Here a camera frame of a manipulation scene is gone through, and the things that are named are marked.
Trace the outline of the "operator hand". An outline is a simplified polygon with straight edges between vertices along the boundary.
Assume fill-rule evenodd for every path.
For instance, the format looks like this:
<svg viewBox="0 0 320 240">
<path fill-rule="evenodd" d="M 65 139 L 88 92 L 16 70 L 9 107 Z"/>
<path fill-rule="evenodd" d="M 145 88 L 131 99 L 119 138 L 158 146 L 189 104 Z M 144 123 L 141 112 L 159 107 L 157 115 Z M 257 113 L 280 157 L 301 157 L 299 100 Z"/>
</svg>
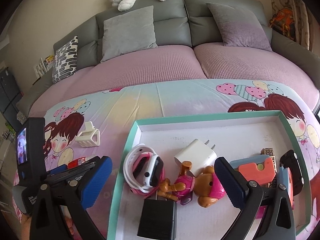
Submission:
<svg viewBox="0 0 320 240">
<path fill-rule="evenodd" d="M 65 221 L 69 228 L 70 233 L 74 235 L 72 219 L 65 217 Z M 23 214 L 21 217 L 21 226 L 22 226 L 21 236 L 23 240 L 29 240 L 30 225 L 31 225 L 31 217 Z"/>
</svg>

